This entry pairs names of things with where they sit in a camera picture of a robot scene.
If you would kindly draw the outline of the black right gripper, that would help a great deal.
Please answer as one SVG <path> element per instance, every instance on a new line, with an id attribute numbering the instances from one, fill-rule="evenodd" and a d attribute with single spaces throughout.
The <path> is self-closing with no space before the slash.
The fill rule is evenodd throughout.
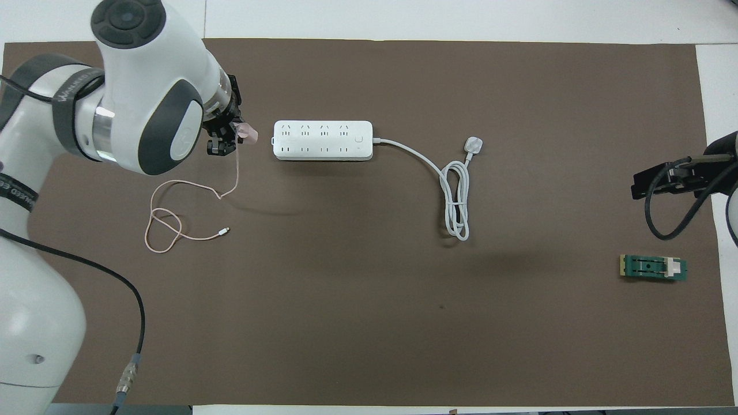
<path id="1" fill-rule="evenodd" d="M 729 196 L 736 185 L 736 136 L 734 131 L 724 137 L 714 140 L 704 151 L 704 155 L 728 154 L 731 156 L 729 162 L 717 163 L 713 166 L 714 176 L 721 176 L 720 181 L 714 188 L 715 193 Z M 632 185 L 632 199 L 645 199 L 648 195 L 649 186 L 657 174 L 667 166 L 667 163 L 657 164 L 634 174 Z M 663 177 L 659 178 L 654 186 L 653 194 L 683 194 L 703 191 L 708 187 L 709 181 L 698 172 L 693 164 L 678 165 L 667 170 Z"/>

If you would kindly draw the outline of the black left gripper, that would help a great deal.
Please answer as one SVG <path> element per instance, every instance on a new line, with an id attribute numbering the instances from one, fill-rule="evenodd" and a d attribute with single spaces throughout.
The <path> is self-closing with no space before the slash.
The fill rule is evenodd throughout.
<path id="1" fill-rule="evenodd" d="M 201 93 L 201 98 L 202 124 L 210 137 L 206 153 L 226 157 L 236 150 L 236 144 L 243 143 L 242 98 L 235 77 L 219 73 L 218 80 Z"/>

